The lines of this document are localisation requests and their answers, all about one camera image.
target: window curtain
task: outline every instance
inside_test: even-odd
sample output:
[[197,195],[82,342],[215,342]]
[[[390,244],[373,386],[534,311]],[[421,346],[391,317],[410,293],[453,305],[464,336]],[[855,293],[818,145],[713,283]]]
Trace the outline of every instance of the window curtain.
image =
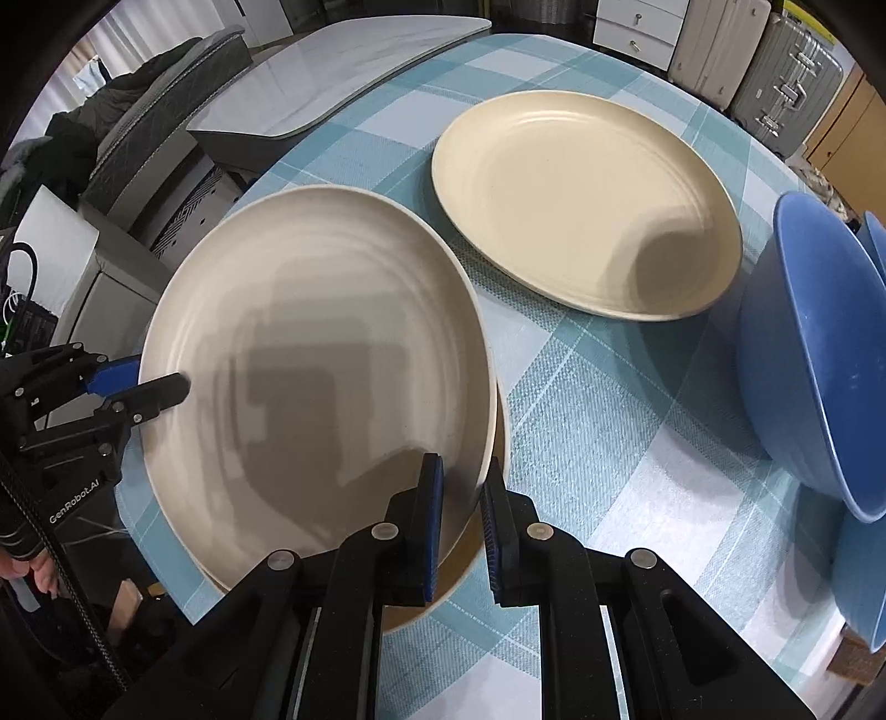
[[81,41],[74,46],[50,81],[43,86],[19,132],[12,140],[13,145],[31,137],[40,137],[46,132],[46,126],[50,124],[52,115],[74,110],[86,100],[86,95],[74,82],[74,76],[95,54],[95,49],[89,41]]
[[120,0],[46,83],[13,143],[40,137],[52,115],[82,105],[86,95],[74,83],[74,76],[95,55],[116,77],[134,72],[146,60],[190,37],[206,37],[223,27],[213,0]]
[[120,0],[87,38],[116,77],[190,37],[223,28],[213,0]]

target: blue plaid tablecloth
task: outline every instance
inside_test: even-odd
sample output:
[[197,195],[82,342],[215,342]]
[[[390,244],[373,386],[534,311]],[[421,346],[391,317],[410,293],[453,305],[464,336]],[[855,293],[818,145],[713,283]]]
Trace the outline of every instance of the blue plaid tablecloth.
[[[503,275],[458,234],[431,184],[434,143],[470,106],[536,88],[632,107],[708,162],[738,210],[745,253],[741,276],[712,310],[636,324],[567,309]],[[775,201],[803,189],[789,169],[723,115],[635,67],[545,36],[490,35],[333,115],[237,207],[315,183],[397,200],[454,249],[508,396],[510,487],[589,547],[657,551],[803,694],[843,624],[828,581],[843,507],[766,456],[742,409],[733,347],[743,283],[772,233]],[[219,594],[160,513],[137,437],[117,497],[145,558],[196,621]],[[480,558],[446,603],[385,637],[379,716],[537,717],[539,660],[536,611],[494,606]]]

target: black cable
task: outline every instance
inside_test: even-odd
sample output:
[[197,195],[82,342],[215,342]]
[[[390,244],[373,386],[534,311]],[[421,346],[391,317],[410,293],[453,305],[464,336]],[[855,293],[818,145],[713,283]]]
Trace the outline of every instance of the black cable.
[[[34,249],[28,243],[13,242],[9,246],[8,255],[12,255],[16,250],[21,250],[22,252],[27,253],[27,256],[31,259],[31,283],[28,286],[25,301],[16,305],[15,311],[12,313],[12,320],[9,323],[9,330],[6,333],[6,348],[12,348],[12,341],[15,339],[15,333],[19,330],[21,319],[27,310],[27,304],[30,303],[31,298],[34,297],[34,288],[37,284],[37,253],[34,252]],[[0,262],[5,266],[7,259],[8,257],[0,257]]]
[[43,546],[49,552],[58,570],[58,579],[67,587],[77,614],[92,638],[93,645],[95,645],[98,653],[102,656],[105,665],[111,671],[111,675],[120,687],[120,690],[126,692],[131,685],[129,675],[120,663],[117,653],[108,644],[98,618],[96,618],[95,612],[92,610],[92,605],[85,599],[86,595],[80,586],[80,581],[77,580],[68,562],[64,548],[56,538],[55,533],[46,528],[40,513],[37,511],[34,499],[27,493],[20,477],[2,452],[0,452],[0,487],[6,491],[10,500],[25,517],[25,520],[34,529]]

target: table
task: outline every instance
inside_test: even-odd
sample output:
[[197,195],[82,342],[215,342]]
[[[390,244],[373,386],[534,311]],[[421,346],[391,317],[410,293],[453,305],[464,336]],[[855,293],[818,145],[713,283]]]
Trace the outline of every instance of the table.
[[322,27],[238,77],[194,115],[188,131],[217,164],[263,173],[368,88],[491,25],[400,15]]
[[[513,90],[610,98],[691,144],[722,180],[744,235],[742,273],[710,311],[636,324],[564,308],[484,261],[431,185],[439,134]],[[734,370],[748,272],[775,201],[802,189],[762,145],[682,90],[619,60],[540,35],[490,35],[392,78],[314,130],[237,204],[314,183],[357,185],[411,208],[454,249],[477,289],[511,417],[510,487],[543,520],[598,550],[658,552],[796,691],[829,659],[843,618],[828,577],[843,517],[764,453]],[[218,593],[170,532],[137,439],[120,515],[191,620]],[[493,605],[479,558],[452,597],[386,636],[379,716],[538,717],[538,614]]]

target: suitcase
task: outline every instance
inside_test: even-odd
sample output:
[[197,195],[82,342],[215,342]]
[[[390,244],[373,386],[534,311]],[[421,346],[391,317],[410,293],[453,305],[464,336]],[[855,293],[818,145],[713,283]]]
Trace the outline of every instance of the suitcase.
[[794,154],[830,106],[843,69],[802,25],[770,15],[730,115],[782,158]]
[[769,0],[691,0],[668,69],[671,82],[725,110],[771,10]]

